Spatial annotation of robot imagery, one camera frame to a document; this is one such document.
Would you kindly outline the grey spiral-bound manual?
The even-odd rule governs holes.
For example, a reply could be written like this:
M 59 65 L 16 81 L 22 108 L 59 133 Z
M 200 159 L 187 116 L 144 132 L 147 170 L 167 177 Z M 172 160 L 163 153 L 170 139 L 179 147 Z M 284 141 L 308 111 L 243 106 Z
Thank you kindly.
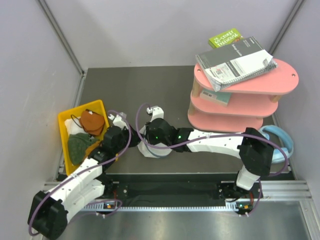
M 195 59 L 216 92 L 278 67 L 274 57 L 253 36 L 197 54 Z

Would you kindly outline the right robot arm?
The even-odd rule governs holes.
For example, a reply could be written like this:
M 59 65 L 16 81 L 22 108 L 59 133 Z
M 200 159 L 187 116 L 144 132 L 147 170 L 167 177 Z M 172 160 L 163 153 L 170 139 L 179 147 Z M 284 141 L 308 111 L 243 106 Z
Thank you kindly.
M 228 136 L 226 133 L 205 132 L 193 128 L 175 128 L 163 118 L 156 118 L 139 131 L 143 142 L 138 146 L 148 158 L 163 158 L 172 151 L 177 153 L 208 152 L 240 159 L 242 168 L 236 176 L 233 192 L 245 198 L 254 183 L 270 174 L 274 147 L 256 129 Z

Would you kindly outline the pink three-tier shelf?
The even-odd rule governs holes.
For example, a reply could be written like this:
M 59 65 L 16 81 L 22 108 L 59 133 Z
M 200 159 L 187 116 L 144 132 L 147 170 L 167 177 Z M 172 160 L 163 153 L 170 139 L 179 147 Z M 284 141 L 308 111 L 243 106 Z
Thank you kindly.
M 187 113 L 190 124 L 202 131 L 235 133 L 247 127 L 259 129 L 264 118 L 278 108 L 282 96 L 292 92 L 299 83 L 297 71 L 285 61 L 276 60 L 271 72 L 223 89 L 230 93 L 226 106 L 204 99 L 202 92 L 212 90 L 199 64 L 194 66 L 194 80 Z

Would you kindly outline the green garment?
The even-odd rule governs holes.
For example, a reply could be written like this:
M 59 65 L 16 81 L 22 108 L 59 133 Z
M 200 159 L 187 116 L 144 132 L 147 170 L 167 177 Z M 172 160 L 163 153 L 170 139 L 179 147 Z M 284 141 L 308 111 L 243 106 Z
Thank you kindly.
M 79 165 L 85 158 L 86 150 L 95 142 L 97 138 L 87 133 L 71 134 L 67 141 L 68 154 L 73 165 Z

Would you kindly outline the green treehouse book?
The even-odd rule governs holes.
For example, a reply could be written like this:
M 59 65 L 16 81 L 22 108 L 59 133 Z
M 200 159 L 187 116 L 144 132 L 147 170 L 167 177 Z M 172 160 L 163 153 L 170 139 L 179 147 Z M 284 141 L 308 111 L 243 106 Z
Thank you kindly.
M 234 42 L 238 42 L 243 38 L 244 37 L 242 36 L 242 34 L 236 28 L 231 28 L 225 32 L 211 37 L 208 40 L 208 44 L 213 49 L 216 49 Z

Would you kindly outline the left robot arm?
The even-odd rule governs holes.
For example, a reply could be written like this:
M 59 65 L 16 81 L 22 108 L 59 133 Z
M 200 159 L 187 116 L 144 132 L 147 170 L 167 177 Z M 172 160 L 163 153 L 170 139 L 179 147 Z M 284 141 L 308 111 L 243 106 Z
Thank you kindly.
M 94 143 L 80 166 L 57 186 L 39 191 L 32 200 L 28 233 L 56 240 L 75 215 L 93 200 L 109 198 L 114 187 L 105 171 L 128 148 L 136 147 L 141 133 L 132 127 L 111 126 L 101 141 Z

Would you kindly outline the mustard yellow garment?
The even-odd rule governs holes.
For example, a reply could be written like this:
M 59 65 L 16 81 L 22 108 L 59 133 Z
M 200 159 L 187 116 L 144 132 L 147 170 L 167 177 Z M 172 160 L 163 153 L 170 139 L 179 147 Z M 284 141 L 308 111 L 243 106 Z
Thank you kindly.
M 85 150 L 84 158 L 87 158 L 87 157 L 90 155 L 90 153 L 91 153 L 94 149 L 98 148 L 100 145 L 101 145 L 101 141 L 100 141 L 100 140 L 98 140 L 98 141 L 96 141 L 95 143 L 93 143 L 92 145 L 90 145 L 90 146 Z

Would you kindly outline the white garment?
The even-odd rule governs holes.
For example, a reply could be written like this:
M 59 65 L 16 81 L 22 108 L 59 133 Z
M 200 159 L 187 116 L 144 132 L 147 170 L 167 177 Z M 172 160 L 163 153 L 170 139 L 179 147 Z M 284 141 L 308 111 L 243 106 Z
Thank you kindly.
M 85 130 L 80 124 L 80 120 L 77 118 L 69 118 L 64 121 L 68 136 L 76 135 L 79 133 L 86 134 Z

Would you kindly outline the teal paperback book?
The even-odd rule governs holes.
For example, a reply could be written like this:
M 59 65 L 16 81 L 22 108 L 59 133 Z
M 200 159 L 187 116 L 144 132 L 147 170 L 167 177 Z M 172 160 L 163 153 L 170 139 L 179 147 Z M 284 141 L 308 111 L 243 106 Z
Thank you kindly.
M 230 101 L 232 94 L 228 92 L 215 92 L 208 89 L 203 89 L 199 97 L 212 103 L 220 104 L 226 107 Z

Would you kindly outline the orange bra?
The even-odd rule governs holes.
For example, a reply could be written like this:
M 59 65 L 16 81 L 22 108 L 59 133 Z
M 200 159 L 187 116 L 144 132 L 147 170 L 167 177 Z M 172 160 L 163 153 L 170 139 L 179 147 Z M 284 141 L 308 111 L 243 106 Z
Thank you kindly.
M 84 131 L 92 136 L 99 136 L 105 126 L 105 118 L 89 109 L 82 112 L 79 122 Z

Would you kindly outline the light blue headphones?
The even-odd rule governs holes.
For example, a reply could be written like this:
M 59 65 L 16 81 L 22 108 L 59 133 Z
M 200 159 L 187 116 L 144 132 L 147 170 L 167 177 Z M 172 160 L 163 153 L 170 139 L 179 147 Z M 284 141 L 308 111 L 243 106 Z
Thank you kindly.
M 285 132 L 282 128 L 276 125 L 264 125 L 258 130 L 265 138 L 270 140 L 270 134 L 277 136 L 277 138 L 282 143 L 283 147 L 281 150 L 285 153 L 286 157 L 289 159 L 294 153 L 294 141 L 290 135 Z M 280 164 L 285 161 L 284 155 L 277 148 L 273 151 L 272 164 Z

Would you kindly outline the yellow plastic bin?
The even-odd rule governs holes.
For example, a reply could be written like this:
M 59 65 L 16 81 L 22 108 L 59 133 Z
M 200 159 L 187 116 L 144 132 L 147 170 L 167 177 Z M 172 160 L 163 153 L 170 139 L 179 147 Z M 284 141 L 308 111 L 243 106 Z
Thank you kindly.
M 91 110 L 97 114 L 100 114 L 104 117 L 105 120 L 105 126 L 103 128 L 103 131 L 99 136 L 96 138 L 99 140 L 102 140 L 104 137 L 104 134 L 106 133 L 109 125 L 109 120 L 106 114 L 105 106 L 102 100 L 98 99 L 95 101 L 91 101 L 89 103 L 62 111 L 58 114 L 57 119 L 58 119 L 58 124 L 59 124 L 59 130 L 60 130 L 60 137 L 61 137 L 61 144 L 62 144 L 62 149 L 63 149 L 63 157 L 64 157 L 64 165 L 65 165 L 65 171 L 66 175 L 69 176 L 72 174 L 79 166 L 74 165 L 69 157 L 69 150 L 68 150 L 68 139 L 69 135 L 67 133 L 67 127 L 65 125 L 65 121 L 71 118 L 71 115 L 76 116 L 79 118 L 82 114 L 83 111 L 85 110 Z

